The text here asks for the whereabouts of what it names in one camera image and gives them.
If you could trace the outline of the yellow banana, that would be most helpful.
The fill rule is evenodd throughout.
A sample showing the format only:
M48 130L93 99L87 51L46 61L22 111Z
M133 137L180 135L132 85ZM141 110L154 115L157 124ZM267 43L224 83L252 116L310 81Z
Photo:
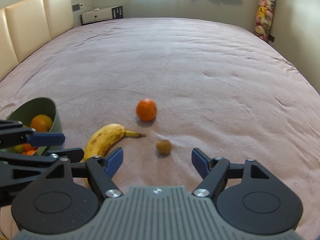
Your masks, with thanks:
M142 138L146 137L146 134L131 131L121 124L108 124L91 136L84 148L81 162L84 163L94 155L105 157L108 150L124 137Z

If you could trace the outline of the white bedside cabinet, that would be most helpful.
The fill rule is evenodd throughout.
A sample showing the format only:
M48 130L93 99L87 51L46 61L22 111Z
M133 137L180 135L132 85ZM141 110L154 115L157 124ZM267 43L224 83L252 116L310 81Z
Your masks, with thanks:
M108 7L108 8L96 8L92 11L84 12L81 15L81 24L87 25L91 23L122 19L123 16L123 7Z

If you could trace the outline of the cream padded headboard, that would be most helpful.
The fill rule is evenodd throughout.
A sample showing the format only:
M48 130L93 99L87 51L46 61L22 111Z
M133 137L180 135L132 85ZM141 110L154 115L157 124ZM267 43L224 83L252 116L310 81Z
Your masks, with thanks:
M23 0L1 9L1 80L42 46L74 28L71 0Z

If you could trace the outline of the wall socket panel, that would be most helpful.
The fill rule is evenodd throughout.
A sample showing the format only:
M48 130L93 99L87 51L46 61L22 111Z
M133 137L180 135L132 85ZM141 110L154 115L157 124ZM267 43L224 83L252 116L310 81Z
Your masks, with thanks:
M84 5L82 3L74 4L74 5L72 5L72 10L78 11L78 10L83 9L83 7L84 7Z

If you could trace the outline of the tangerine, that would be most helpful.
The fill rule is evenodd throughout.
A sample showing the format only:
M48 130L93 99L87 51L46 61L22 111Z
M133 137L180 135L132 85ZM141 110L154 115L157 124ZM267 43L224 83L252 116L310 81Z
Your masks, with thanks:
M152 121L157 115L156 103L151 99L140 100L136 106L136 115L141 121Z
M36 151L37 150L37 147L31 146L31 144L23 144L22 148L23 148L24 152Z
M36 152L36 150L29 150L29 151L23 152L22 154L23 155L34 155L35 152Z

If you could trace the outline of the plush toy hanging organizer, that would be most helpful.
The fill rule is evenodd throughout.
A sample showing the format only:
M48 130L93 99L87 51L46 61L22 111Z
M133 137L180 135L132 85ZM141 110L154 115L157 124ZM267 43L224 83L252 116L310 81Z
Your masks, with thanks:
M265 42L271 32L275 5L276 0L258 0L254 34Z

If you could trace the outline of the large orange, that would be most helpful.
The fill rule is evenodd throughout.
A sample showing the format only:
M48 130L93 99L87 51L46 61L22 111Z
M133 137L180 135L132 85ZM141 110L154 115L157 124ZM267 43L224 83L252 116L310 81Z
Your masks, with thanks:
M30 123L30 127L35 129L37 132L49 132L52 125L52 118L44 114L35 116Z

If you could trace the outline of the pink bed blanket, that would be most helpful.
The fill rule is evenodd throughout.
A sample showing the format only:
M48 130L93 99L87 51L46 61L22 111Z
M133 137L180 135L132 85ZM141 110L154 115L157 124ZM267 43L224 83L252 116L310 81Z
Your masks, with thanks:
M245 29L181 18L128 18L74 28L33 53L1 82L1 118L46 97L65 147L85 147L106 124L146 137L118 143L114 176L131 186L200 183L191 151L233 163L255 159L300 197L297 232L319 235L319 94L295 66ZM141 121L142 99L157 105ZM157 141L172 143L159 154Z

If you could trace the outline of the green yellow pear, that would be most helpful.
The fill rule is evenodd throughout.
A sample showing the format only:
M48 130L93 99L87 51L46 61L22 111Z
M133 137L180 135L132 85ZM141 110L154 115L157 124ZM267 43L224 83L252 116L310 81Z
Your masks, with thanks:
M23 145L16 145L16 146L14 146L14 150L15 150L16 153L22 154L22 153L24 152Z

